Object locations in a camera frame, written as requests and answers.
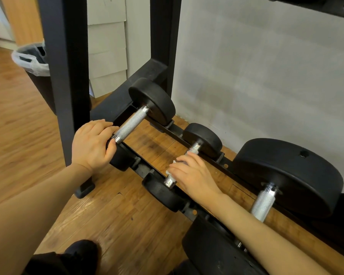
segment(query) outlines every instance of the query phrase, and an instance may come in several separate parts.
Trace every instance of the dumbbell rack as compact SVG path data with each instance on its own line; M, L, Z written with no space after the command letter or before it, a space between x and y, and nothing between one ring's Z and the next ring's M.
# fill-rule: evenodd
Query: dumbbell rack
M150 0L151 59L100 105L89 111L87 0L38 0L60 137L67 166L71 163L71 143L75 131L80 126L90 120L98 119L113 121L119 126L136 111L128 94L128 88L138 78L150 79L171 96L181 1ZM279 1L344 17L344 0L303 0L297 3L293 0ZM189 144L181 138L183 130L173 121L167 126L162 126L150 118L147 120L159 131L189 147ZM124 146L137 158L131 168L139 176L144 178L153 171L164 177L125 143ZM203 155L202 157L247 190L256 195L259 193L259 189L255 189L234 174L231 168L232 161L227 159L224 153L215 161ZM80 198L84 197L93 189L94 184L89 179L77 190L76 195ZM176 187L176 191L188 201L182 212L189 219L195 218L194 209L198 211L198 214L208 215L182 190ZM274 204L274 208L344 255L344 247L316 230L311 223L313 219L290 212L277 204Z

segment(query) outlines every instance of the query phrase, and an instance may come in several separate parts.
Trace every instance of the foot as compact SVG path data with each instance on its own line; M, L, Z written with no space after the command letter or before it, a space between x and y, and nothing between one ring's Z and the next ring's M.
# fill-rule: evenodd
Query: foot
M91 240L79 240L71 244L60 258L71 275L95 275L98 246Z

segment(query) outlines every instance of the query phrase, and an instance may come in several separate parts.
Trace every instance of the white trash bag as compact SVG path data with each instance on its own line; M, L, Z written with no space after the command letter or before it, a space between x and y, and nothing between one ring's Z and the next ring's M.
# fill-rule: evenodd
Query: white trash bag
M50 76L46 63L45 42L22 46L13 51L12 60L35 76Z

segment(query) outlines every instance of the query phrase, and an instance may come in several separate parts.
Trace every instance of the forearm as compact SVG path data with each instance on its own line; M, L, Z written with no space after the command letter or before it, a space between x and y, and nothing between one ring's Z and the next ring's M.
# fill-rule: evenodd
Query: forearm
M229 228L270 275L329 274L229 196L220 194L211 199L207 209Z
M0 274L21 274L74 190L90 176L73 164L0 204Z

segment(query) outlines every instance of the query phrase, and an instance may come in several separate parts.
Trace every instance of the trash can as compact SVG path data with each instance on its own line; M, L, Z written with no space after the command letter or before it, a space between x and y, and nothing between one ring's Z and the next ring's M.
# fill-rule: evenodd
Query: trash can
M12 53L13 61L24 68L29 78L56 115L54 92L52 90L50 70L46 62L44 42L20 47Z

